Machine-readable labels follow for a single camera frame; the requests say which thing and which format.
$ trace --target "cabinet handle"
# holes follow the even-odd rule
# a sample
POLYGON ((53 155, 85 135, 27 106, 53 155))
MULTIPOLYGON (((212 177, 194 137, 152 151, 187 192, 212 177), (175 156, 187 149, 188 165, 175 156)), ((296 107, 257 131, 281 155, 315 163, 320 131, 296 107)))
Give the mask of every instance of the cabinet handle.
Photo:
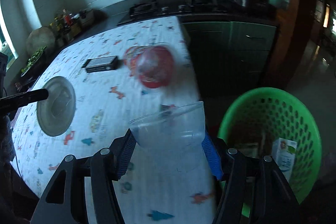
POLYGON ((250 37, 249 35, 246 35, 249 39, 265 39, 264 37, 250 37))

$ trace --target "white patterned tablecloth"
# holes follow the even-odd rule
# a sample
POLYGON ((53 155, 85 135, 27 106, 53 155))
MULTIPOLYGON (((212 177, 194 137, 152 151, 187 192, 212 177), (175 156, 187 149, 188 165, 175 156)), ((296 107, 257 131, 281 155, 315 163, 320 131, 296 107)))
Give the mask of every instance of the white patterned tablecloth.
MULTIPOLYGON (((36 103, 24 107, 16 121, 13 141, 22 177, 40 197, 63 158, 88 157, 125 135, 128 122, 160 111, 161 105, 182 106, 199 100, 193 67, 177 17, 146 20, 118 27, 64 49, 36 82, 40 89, 52 77, 63 76, 76 93, 71 126, 58 137, 47 136, 36 117, 36 103), (89 58, 118 55, 135 45, 167 43, 174 48, 178 72, 166 88, 145 89, 126 66, 87 74, 81 68, 89 58)), ((137 145, 131 168, 114 183, 126 224, 211 223, 215 213, 212 178, 206 159, 180 177, 161 175, 152 159, 137 145)), ((17 170, 16 162, 12 164, 17 170)), ((86 180, 90 223, 95 223, 86 180)))

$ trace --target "round plastic lid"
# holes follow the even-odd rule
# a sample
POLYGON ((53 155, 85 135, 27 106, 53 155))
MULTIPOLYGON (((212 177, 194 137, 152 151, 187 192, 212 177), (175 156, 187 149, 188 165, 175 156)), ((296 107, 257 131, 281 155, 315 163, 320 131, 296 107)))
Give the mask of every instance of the round plastic lid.
POLYGON ((47 100, 37 102, 37 120, 45 134, 63 134, 70 126, 76 110, 76 96, 71 83, 62 76, 51 78, 43 87, 47 100))

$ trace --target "milk carton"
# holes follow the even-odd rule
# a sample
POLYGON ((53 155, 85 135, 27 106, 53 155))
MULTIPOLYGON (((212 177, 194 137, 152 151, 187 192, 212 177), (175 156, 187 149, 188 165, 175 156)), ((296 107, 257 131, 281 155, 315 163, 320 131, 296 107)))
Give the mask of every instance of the milk carton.
POLYGON ((292 174, 296 147, 297 142, 283 138, 278 138, 273 143, 272 157, 279 166, 287 181, 289 181, 292 174))

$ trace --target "metal screw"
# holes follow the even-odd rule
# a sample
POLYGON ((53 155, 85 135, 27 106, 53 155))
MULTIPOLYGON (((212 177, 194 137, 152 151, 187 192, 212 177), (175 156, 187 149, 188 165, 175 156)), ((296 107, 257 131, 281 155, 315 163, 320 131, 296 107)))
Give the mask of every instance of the metal screw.
POLYGON ((264 161, 271 162, 272 161, 272 157, 271 156, 264 156, 264 161))
POLYGON ((229 148, 227 151, 228 151, 229 154, 231 154, 231 155, 235 155, 235 154, 237 154, 237 149, 235 149, 235 148, 229 148))
POLYGON ((74 159, 73 155, 68 155, 65 157, 65 161, 69 162, 72 161, 74 159))
POLYGON ((109 150, 108 148, 103 148, 103 149, 100 151, 100 153, 101 153, 102 155, 107 155, 108 153, 110 153, 110 150, 109 150))

